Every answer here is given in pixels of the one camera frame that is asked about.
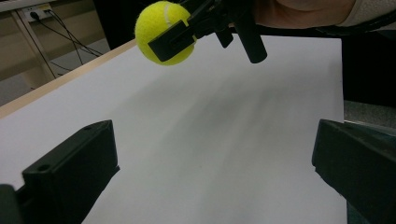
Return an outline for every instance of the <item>human hand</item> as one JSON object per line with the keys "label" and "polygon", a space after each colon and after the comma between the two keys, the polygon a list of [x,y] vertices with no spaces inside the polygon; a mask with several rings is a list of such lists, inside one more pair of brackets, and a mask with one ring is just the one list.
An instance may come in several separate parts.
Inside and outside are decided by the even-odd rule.
{"label": "human hand", "polygon": [[304,29],[342,23],[356,0],[255,0],[258,24],[273,28]]}

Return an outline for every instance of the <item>yellow tennis ball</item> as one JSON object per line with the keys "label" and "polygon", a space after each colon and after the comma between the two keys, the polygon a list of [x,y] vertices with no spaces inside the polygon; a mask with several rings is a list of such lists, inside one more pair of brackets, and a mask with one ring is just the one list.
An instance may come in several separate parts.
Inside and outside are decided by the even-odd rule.
{"label": "yellow tennis ball", "polygon": [[160,1],[146,7],[140,13],[134,28],[137,46],[148,59],[155,63],[161,65],[181,63],[190,56],[194,50],[194,44],[183,49],[168,61],[161,62],[149,47],[149,42],[180,20],[188,26],[187,19],[189,16],[190,12],[186,8],[167,1]]}

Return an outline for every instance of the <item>sleeve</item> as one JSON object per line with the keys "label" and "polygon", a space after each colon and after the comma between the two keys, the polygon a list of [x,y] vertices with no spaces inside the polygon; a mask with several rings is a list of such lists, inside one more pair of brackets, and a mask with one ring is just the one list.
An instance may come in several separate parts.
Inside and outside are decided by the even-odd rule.
{"label": "sleeve", "polygon": [[[358,25],[366,21],[372,21],[395,10],[396,0],[356,0],[349,16],[337,26]],[[396,30],[396,22],[383,26],[379,30]]]}

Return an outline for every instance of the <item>white tabletop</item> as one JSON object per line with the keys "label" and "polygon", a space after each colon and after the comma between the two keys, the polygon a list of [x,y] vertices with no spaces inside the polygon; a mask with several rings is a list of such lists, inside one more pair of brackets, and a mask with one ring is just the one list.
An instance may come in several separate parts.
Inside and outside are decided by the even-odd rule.
{"label": "white tabletop", "polygon": [[346,201],[311,164],[320,119],[343,120],[341,41],[200,39],[163,67],[129,49],[0,116],[0,183],[85,125],[114,122],[120,171],[84,223],[343,224]]}

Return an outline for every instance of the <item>person's arm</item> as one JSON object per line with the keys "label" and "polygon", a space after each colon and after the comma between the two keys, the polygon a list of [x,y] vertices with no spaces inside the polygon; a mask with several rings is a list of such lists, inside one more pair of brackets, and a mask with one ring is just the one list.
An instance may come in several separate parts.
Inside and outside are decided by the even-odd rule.
{"label": "person's arm", "polygon": [[[362,24],[391,12],[396,14],[396,0],[356,0],[349,16],[338,26],[348,27]],[[383,26],[379,30],[396,30],[396,22]]]}
{"label": "person's arm", "polygon": [[255,0],[260,25],[336,35],[396,30],[396,0]]}

